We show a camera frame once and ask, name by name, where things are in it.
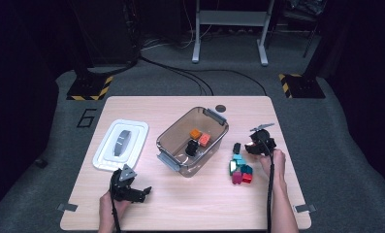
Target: metal stand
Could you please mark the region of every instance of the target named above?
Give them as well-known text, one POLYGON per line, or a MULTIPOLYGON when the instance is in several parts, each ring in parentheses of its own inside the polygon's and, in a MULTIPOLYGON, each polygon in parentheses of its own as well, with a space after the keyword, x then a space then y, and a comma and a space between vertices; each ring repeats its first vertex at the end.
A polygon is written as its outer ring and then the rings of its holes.
POLYGON ((231 12, 231 11, 207 11, 201 10, 200 0, 196 0, 196 33, 195 47, 193 49, 192 62, 199 62, 201 50, 201 30, 203 24, 212 25, 238 25, 238 26, 262 26, 261 39, 257 40, 259 56, 262 66, 268 66, 267 54, 265 52, 265 38, 271 20, 274 0, 270 1, 266 12, 231 12))

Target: orange block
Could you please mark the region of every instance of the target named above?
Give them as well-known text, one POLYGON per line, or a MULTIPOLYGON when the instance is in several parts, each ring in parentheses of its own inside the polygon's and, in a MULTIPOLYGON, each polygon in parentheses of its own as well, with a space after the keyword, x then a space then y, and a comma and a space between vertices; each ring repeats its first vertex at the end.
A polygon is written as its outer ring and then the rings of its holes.
POLYGON ((193 138, 194 140, 198 140, 199 137, 201 137, 201 132, 194 128, 192 129, 190 132, 189 132, 189 135, 191 136, 191 138, 193 138))
POLYGON ((207 133, 203 133, 201 138, 199 138, 199 145, 202 147, 206 147, 207 143, 209 142, 210 135, 207 133))

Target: blue block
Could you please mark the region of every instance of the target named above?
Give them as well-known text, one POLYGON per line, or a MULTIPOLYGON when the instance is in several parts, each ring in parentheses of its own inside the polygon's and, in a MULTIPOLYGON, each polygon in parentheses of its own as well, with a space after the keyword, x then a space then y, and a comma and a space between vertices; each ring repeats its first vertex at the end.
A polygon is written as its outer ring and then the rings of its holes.
POLYGON ((234 154, 234 156, 232 158, 235 160, 240 160, 240 159, 242 159, 242 155, 240 153, 236 153, 236 154, 234 154))
POLYGON ((237 165, 238 166, 242 166, 242 165, 245 165, 246 164, 246 161, 244 159, 238 159, 237 160, 237 165))

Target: black chair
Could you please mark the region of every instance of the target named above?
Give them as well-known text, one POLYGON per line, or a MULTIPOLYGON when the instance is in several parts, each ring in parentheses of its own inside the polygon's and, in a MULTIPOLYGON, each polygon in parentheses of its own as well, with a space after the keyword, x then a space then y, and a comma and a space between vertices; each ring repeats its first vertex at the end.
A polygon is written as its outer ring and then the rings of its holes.
POLYGON ((275 16, 271 20, 271 32, 267 48, 271 43, 277 23, 280 19, 285 19, 288 24, 295 23, 302 28, 310 29, 304 53, 304 57, 306 57, 307 51, 318 29, 320 19, 324 13, 326 2, 327 0, 279 0, 276 5, 275 16))

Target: container lid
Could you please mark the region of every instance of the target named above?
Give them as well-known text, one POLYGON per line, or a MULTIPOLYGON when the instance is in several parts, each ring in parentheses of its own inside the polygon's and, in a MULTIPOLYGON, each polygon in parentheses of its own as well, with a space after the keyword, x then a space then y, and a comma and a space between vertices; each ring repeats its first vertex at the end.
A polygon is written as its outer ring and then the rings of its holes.
POLYGON ((93 165, 102 170, 115 171, 127 164, 133 169, 144 147, 148 132, 145 122, 115 120, 93 157, 93 165))

